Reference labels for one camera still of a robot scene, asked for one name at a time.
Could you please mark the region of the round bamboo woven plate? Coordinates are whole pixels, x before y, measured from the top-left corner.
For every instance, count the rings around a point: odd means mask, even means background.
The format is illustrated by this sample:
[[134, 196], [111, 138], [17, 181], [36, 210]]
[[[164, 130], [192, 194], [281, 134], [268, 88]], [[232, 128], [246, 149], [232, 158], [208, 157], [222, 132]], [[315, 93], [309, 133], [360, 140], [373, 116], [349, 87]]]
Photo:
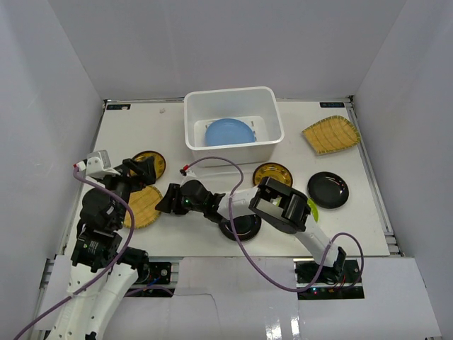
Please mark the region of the round bamboo woven plate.
[[147, 186], [130, 195], [129, 206], [134, 214], [134, 228], [143, 229], [156, 222], [161, 214], [156, 205], [163, 198], [155, 186]]

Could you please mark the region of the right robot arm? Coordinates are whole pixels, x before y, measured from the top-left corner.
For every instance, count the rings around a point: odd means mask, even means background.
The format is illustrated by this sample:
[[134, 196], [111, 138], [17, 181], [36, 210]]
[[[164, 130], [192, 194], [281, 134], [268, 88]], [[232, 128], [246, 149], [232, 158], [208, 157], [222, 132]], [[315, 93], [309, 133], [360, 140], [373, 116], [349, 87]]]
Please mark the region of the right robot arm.
[[346, 253], [317, 225], [308, 198], [273, 178], [265, 177], [257, 186], [234, 194], [213, 193], [198, 180], [179, 185], [171, 183], [165, 196], [156, 204], [161, 213], [185, 215], [191, 211], [217, 224], [224, 236], [240, 241], [254, 238], [261, 223], [294, 235], [319, 265], [321, 277], [330, 283], [345, 274]]

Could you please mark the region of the blue plate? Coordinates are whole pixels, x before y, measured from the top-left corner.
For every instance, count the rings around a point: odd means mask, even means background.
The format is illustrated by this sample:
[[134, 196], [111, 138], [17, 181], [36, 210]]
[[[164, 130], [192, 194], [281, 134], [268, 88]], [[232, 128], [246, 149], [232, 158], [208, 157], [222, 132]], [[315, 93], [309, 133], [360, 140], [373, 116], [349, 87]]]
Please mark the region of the blue plate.
[[208, 126], [205, 133], [205, 144], [208, 147], [252, 142], [255, 142], [252, 129], [244, 122], [233, 118], [214, 121]]

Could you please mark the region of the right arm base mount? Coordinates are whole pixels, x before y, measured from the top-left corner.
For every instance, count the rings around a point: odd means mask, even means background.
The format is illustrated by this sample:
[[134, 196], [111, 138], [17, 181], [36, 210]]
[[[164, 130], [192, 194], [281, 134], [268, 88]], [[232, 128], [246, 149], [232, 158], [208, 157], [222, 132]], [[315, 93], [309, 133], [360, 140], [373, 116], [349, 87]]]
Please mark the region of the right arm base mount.
[[[305, 287], [316, 274], [318, 269], [314, 261], [295, 261], [294, 272], [297, 287]], [[365, 292], [360, 277], [360, 265], [357, 260], [347, 260], [343, 272], [338, 278], [323, 270], [315, 284], [310, 289], [297, 293], [302, 300], [362, 300]]]

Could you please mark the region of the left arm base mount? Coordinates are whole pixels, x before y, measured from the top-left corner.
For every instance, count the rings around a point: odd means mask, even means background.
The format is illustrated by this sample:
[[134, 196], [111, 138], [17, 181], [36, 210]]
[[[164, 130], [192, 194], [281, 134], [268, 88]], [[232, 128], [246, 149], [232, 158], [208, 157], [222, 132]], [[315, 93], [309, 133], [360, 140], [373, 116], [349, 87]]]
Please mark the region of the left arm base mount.
[[139, 278], [127, 290], [126, 297], [171, 298], [172, 267], [169, 261], [152, 261], [139, 270]]

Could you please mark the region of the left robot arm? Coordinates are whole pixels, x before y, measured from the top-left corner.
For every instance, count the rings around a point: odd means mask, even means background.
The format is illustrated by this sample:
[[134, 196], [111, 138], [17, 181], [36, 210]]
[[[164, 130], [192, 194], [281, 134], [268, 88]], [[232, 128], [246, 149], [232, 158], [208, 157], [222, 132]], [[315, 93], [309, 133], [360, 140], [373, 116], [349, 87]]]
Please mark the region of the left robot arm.
[[73, 175], [92, 188], [82, 198], [67, 296], [52, 307], [59, 314], [48, 339], [102, 339], [125, 293], [149, 276], [147, 253], [118, 230], [126, 218], [135, 226], [130, 196], [156, 182], [154, 157], [112, 166], [101, 150], [75, 164]]

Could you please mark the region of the fan-shaped bamboo woven tray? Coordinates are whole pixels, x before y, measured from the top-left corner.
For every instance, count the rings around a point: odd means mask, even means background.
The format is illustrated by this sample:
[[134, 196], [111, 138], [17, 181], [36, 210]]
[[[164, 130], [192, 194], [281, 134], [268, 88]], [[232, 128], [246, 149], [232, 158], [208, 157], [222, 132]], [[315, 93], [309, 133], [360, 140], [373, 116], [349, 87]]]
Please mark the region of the fan-shaped bamboo woven tray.
[[302, 134], [317, 155], [342, 152], [361, 142], [358, 129], [347, 118], [339, 115], [310, 125]]

